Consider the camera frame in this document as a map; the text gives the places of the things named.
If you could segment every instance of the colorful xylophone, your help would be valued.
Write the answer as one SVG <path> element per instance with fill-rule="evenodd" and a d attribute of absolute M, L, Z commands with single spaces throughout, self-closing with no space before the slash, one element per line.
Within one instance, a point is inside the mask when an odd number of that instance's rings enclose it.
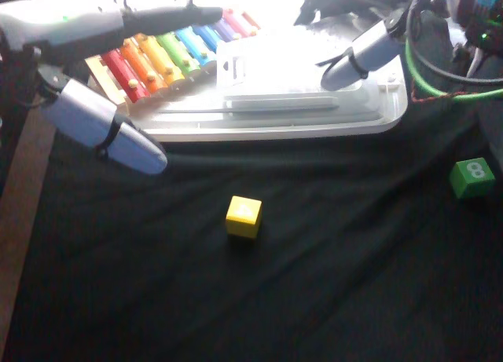
<path fill-rule="evenodd" d="M 161 36 L 136 35 L 119 49 L 86 62 L 105 95 L 119 106 L 127 106 L 214 75 L 218 44 L 255 36 L 258 30 L 259 25 L 247 13 L 227 9 L 216 24 Z"/>

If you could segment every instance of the black strap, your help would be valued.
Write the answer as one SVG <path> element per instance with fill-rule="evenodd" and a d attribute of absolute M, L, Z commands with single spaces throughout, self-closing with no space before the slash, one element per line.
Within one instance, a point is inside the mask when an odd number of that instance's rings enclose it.
<path fill-rule="evenodd" d="M 135 128 L 131 120 L 129 120 L 126 116 L 116 112 L 113 116 L 112 124 L 110 124 L 110 129 L 108 130 L 107 137 L 103 140 L 103 142 L 101 142 L 94 148 L 94 150 L 96 151 L 96 156 L 99 159 L 108 159 L 108 148 L 119 134 L 120 127 L 123 125 L 123 122 Z"/>
<path fill-rule="evenodd" d="M 353 69 L 360 75 L 360 78 L 367 79 L 369 77 L 369 71 L 362 68 L 360 66 L 360 64 L 356 61 L 356 58 L 354 57 L 353 47 L 351 47 L 351 46 L 349 48 L 347 48 L 343 54 L 341 54 L 337 57 L 331 58 L 330 60 L 320 62 L 317 64 L 317 66 L 325 66 L 325 65 L 330 64 L 330 66 L 327 68 L 327 70 L 325 70 L 325 73 L 323 73 L 323 76 L 325 76 L 330 71 L 330 69 L 332 69 L 334 66 L 336 66 L 336 64 L 346 56 L 351 64 L 351 66 L 353 67 Z"/>

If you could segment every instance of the green wire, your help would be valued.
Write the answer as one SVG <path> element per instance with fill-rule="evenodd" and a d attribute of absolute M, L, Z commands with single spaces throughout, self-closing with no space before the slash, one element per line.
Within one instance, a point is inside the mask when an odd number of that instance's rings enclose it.
<path fill-rule="evenodd" d="M 410 74 L 413 76 L 414 80 L 416 81 L 417 85 L 425 92 L 433 97 L 444 97 L 446 95 L 449 95 L 448 93 L 444 93 L 443 91 L 440 91 L 436 89 L 435 87 L 431 86 L 428 82 L 424 80 L 423 77 L 421 77 L 421 74 L 419 74 L 419 71 L 416 68 L 416 65 L 414 64 L 414 59 L 412 56 L 412 50 L 410 49 L 410 44 L 409 44 L 409 39 L 406 40 L 406 61 L 407 61 L 407 66 L 409 67 Z M 484 99 L 494 99 L 495 97 L 500 97 L 503 96 L 503 89 L 499 90 L 493 90 L 493 91 L 486 91 L 485 93 L 470 93 L 466 95 L 457 95 L 455 97 L 452 97 L 453 101 L 460 101 L 460 102 L 465 102 L 465 101 L 481 101 Z"/>

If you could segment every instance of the white number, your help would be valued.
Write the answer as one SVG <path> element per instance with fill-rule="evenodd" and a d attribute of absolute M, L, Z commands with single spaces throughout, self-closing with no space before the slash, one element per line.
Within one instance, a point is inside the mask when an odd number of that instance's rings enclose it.
<path fill-rule="evenodd" d="M 237 215 L 238 217 L 253 217 L 253 213 L 252 211 L 250 210 L 249 207 L 247 207 L 246 205 L 244 204 L 241 204 L 239 206 L 239 209 L 237 209 L 235 212 L 235 215 Z"/>
<path fill-rule="evenodd" d="M 480 163 L 469 163 L 466 166 L 466 169 L 470 171 L 470 174 L 472 174 L 475 179 L 482 179 L 484 176 L 486 176 L 486 173 L 484 172 L 482 166 L 480 166 Z"/>

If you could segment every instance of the black tablecloth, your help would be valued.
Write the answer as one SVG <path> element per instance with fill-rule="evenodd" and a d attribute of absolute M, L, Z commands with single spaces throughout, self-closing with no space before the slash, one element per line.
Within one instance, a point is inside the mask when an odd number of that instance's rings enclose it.
<path fill-rule="evenodd" d="M 169 144 L 161 177 L 58 135 L 6 360 L 503 360 L 480 107 L 411 104 L 379 135 Z M 496 189 L 456 200 L 452 166 L 480 156 Z M 263 201 L 251 248 L 227 239 L 233 195 Z"/>

